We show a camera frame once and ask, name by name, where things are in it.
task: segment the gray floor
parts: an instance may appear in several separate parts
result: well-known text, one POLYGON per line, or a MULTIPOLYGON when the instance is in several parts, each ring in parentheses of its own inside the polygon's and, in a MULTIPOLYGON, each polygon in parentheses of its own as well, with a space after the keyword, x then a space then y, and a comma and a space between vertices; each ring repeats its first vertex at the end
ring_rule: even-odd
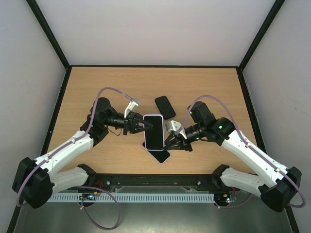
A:
MULTIPOLYGON (((237 209, 218 210, 213 204, 121 203, 120 226, 112 233, 289 233, 285 212, 276 213, 259 198, 237 209)), ((114 225, 113 203, 96 203, 91 216, 105 227, 114 225)), ((15 233, 100 233, 77 203, 46 203, 24 207, 15 233)))

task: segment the phone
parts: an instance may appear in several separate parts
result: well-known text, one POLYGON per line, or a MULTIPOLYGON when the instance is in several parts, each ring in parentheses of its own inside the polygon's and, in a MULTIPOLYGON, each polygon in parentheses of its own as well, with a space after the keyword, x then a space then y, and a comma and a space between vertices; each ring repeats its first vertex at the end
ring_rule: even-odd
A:
POLYGON ((147 150, 155 159, 158 160, 159 163, 164 163, 171 155, 167 150, 162 150, 162 151, 154 151, 154 150, 147 150))
POLYGON ((153 125, 152 130, 144 131, 147 150, 164 150, 163 116, 161 114, 146 114, 143 119, 153 125))
POLYGON ((176 116, 176 113, 166 96, 155 98, 155 104, 157 105, 157 108, 160 110, 160 113, 163 115, 165 120, 176 116))

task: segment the table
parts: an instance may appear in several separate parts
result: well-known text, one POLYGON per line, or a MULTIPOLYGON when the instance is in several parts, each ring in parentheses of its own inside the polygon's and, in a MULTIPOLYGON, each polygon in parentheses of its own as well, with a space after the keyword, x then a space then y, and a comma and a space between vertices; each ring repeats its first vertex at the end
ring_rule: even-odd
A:
MULTIPOLYGON (((52 134, 49 151, 73 136, 86 121, 95 97, 103 87, 119 89, 140 100, 137 112, 158 114, 154 99, 166 95, 176 116, 183 122, 187 107, 200 95, 213 95, 230 109, 243 133, 255 143, 238 75, 234 68, 159 67, 73 67, 52 134)), ((113 108, 123 112, 129 100, 114 91, 104 91, 113 108)), ((216 118, 228 117, 220 104, 202 99, 216 118)), ((189 117, 186 127, 194 124, 189 117)), ((220 164, 239 171, 251 169, 236 155, 215 143, 192 143, 193 152, 171 150, 170 158, 159 164, 143 147, 144 134, 109 133, 96 147, 79 155, 64 167, 85 163, 97 173, 123 174, 210 174, 220 164)))

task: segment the white wall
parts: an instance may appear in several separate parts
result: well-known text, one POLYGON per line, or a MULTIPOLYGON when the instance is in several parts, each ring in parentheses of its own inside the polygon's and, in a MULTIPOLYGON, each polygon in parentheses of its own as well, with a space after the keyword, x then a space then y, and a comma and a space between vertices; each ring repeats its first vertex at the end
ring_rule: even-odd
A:
POLYGON ((70 64, 238 66, 274 0, 37 0, 70 64))
POLYGON ((244 71, 268 153, 302 171, 309 203, 293 209, 302 233, 311 216, 310 15, 311 1, 285 1, 244 71))
POLYGON ((26 1, 1 1, 0 232, 15 207, 18 163, 40 155, 64 74, 26 1))

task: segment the phone screen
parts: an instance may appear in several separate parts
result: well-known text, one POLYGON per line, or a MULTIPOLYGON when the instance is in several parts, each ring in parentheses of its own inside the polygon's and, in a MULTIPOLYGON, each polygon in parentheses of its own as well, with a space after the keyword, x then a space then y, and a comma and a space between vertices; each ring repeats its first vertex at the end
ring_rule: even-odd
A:
POLYGON ((154 150, 147 150, 146 149, 146 151, 148 151, 161 164, 164 163, 171 155, 167 150, 154 151, 154 150))
POLYGON ((162 115, 144 115, 143 119, 153 125, 152 130, 144 131, 147 150, 164 149, 164 131, 162 115))

